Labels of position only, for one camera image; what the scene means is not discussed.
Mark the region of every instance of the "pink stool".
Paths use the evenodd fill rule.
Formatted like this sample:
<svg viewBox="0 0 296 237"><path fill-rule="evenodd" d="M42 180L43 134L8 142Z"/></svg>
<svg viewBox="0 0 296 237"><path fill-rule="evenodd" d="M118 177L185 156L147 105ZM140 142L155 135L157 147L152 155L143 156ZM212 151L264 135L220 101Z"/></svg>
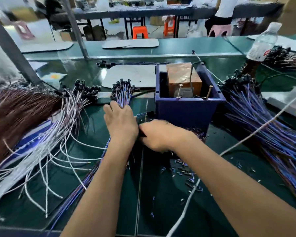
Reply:
<svg viewBox="0 0 296 237"><path fill-rule="evenodd" d="M231 25L213 25L209 32L209 37L230 36Z"/></svg>
<svg viewBox="0 0 296 237"><path fill-rule="evenodd" d="M35 38L35 36L32 34L32 32L27 27L26 22L24 21L16 21L13 22L13 26L16 30L16 32L20 35L20 37L24 40L32 40Z"/></svg>

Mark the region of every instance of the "forearm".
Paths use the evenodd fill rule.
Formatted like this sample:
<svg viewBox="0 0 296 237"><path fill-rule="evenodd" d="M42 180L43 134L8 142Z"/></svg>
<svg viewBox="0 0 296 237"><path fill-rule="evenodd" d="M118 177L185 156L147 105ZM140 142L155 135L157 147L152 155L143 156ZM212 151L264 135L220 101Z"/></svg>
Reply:
<svg viewBox="0 0 296 237"><path fill-rule="evenodd" d="M98 171L61 237L115 236L122 182L133 144L110 141Z"/></svg>
<svg viewBox="0 0 296 237"><path fill-rule="evenodd" d="M296 236L296 210L190 133L174 146L239 236Z"/></svg>

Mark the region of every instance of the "white shirt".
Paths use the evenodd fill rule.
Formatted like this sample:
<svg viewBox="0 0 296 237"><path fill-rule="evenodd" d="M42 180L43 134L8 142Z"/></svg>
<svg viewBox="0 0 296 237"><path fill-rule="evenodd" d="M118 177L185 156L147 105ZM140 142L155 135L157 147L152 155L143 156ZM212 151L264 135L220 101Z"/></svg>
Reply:
<svg viewBox="0 0 296 237"><path fill-rule="evenodd" d="M221 0L215 16L224 18L232 17L237 1L238 0Z"/></svg>

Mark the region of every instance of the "metal pole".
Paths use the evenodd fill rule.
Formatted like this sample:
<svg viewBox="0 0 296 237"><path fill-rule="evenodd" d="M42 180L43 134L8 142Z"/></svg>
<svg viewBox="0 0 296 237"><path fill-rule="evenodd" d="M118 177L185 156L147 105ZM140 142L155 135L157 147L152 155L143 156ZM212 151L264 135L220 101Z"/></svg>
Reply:
<svg viewBox="0 0 296 237"><path fill-rule="evenodd" d="M62 2L63 2L65 10L67 12L68 19L69 19L71 27L72 27L72 31L74 32L76 40L78 41L78 44L80 46L82 55L83 55L83 57L85 59L87 59L87 58L89 58L89 55L88 55L87 49L85 47L85 44L83 43L81 33L80 33L80 29L79 29L78 24L77 24L77 20L76 20L76 18L74 16L74 13L71 10L70 2L69 2L69 0L62 0Z"/></svg>
<svg viewBox="0 0 296 237"><path fill-rule="evenodd" d="M36 72L1 24L0 46L27 81L31 81L36 85L41 83L41 79L37 76Z"/></svg>

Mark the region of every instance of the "orange box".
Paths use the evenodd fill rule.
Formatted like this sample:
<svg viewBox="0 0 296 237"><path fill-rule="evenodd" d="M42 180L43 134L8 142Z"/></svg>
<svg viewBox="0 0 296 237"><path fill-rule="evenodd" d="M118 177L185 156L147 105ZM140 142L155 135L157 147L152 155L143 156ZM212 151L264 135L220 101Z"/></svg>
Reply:
<svg viewBox="0 0 296 237"><path fill-rule="evenodd" d="M193 92L190 84L190 74L192 70L191 83ZM169 83L169 97L177 97L179 90L181 97L193 97L200 95L202 88L202 80L198 76L196 70L192 66L192 63L173 63L167 64L167 74Z"/></svg>

